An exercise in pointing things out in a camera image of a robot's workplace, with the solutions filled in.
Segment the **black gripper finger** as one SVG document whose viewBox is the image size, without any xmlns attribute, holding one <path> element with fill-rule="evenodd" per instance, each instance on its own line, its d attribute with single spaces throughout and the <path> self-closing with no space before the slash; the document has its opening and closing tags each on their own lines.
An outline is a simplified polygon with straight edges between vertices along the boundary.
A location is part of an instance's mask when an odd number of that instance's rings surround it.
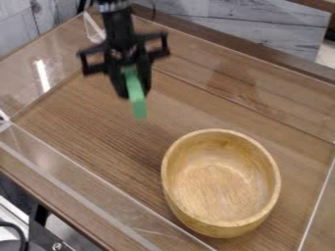
<svg viewBox="0 0 335 251">
<path fill-rule="evenodd" d="M 153 69 L 151 69 L 151 62 L 146 55 L 141 55 L 138 58 L 138 74 L 142 80 L 145 94 L 149 94 L 153 87 Z"/>
<path fill-rule="evenodd" d="M 126 86 L 126 78 L 122 73 L 121 67 L 115 61 L 111 61 L 107 64 L 107 74 L 108 74 L 118 96 L 123 99 L 127 99 L 129 91 L 127 91 L 127 86 Z"/>
</svg>

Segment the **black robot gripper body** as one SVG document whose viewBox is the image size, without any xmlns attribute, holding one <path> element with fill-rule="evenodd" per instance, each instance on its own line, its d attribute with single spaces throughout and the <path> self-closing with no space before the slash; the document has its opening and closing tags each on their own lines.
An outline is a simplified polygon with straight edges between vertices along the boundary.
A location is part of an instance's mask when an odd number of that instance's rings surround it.
<svg viewBox="0 0 335 251">
<path fill-rule="evenodd" d="M 117 74 L 123 67 L 135 65 L 141 58 L 153 65 L 170 54 L 169 34 L 165 31 L 137 32 L 131 9 L 100 15 L 106 39 L 99 45 L 78 52 L 86 75 L 107 72 Z"/>
</svg>

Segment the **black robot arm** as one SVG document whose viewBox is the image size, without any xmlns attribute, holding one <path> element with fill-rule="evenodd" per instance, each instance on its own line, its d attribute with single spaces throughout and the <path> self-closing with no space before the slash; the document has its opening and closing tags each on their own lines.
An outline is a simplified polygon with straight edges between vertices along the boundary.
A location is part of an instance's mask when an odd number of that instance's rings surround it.
<svg viewBox="0 0 335 251">
<path fill-rule="evenodd" d="M 78 52 L 84 75 L 104 73 L 121 98 L 130 98 L 126 69 L 135 68 L 145 94 L 153 88 L 153 65 L 166 58 L 169 34 L 138 32 L 133 21 L 131 0 L 96 0 L 104 27 L 104 40 Z"/>
</svg>

